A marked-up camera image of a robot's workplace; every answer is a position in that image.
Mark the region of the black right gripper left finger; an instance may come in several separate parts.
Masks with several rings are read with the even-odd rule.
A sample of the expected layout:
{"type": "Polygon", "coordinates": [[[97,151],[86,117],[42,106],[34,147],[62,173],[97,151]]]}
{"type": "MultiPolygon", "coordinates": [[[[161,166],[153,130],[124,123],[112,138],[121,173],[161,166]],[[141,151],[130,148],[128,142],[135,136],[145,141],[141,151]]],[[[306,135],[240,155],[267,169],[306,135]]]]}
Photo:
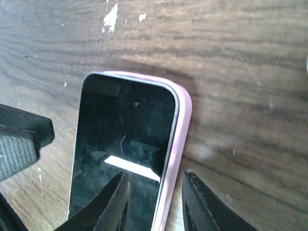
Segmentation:
{"type": "Polygon", "coordinates": [[[130,177],[117,173],[82,210],[58,231],[127,231],[130,213],[130,177]]]}

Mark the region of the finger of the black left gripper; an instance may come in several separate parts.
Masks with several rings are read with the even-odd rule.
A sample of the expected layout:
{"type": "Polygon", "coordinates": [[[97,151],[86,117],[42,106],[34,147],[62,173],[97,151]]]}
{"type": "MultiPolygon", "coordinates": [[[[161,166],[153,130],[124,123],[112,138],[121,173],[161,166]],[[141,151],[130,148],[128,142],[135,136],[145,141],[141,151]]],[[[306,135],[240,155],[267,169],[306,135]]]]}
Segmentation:
{"type": "Polygon", "coordinates": [[[54,140],[50,118],[0,105],[0,180],[35,164],[54,140]]]}

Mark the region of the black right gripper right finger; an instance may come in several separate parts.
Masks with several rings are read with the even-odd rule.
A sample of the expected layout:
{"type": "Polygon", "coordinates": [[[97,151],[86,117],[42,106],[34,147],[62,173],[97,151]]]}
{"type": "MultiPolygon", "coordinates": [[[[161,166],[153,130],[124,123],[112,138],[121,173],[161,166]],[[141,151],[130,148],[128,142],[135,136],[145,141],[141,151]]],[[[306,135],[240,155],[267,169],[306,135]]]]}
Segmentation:
{"type": "Polygon", "coordinates": [[[184,172],[182,209],[186,231],[255,231],[194,173],[184,172]]]}

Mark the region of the pink phone case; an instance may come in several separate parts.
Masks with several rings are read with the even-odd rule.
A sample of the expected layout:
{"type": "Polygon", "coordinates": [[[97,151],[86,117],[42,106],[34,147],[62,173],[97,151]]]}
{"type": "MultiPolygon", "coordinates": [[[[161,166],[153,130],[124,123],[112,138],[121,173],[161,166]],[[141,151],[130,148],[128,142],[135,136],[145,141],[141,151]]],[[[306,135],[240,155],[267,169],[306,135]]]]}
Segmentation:
{"type": "Polygon", "coordinates": [[[188,134],[192,116],[192,100],[187,90],[181,85],[163,77],[138,74],[126,71],[104,71],[104,75],[149,83],[161,86],[170,91],[175,100],[175,113],[168,143],[168,157],[160,183],[159,197],[156,203],[154,219],[151,230],[163,231],[166,226],[168,212],[174,192],[176,179],[180,167],[182,153],[188,134]]]}

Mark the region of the white black phone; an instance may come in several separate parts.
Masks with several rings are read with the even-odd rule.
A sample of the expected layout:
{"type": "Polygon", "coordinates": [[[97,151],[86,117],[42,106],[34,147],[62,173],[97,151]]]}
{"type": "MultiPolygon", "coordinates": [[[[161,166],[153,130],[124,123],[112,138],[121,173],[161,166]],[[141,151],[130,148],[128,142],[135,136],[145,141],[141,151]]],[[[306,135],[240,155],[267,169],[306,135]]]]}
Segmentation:
{"type": "Polygon", "coordinates": [[[119,172],[128,175],[128,230],[161,231],[169,176],[178,168],[175,130],[180,88],[130,72],[91,72],[79,103],[68,217],[85,208],[119,172]]]}

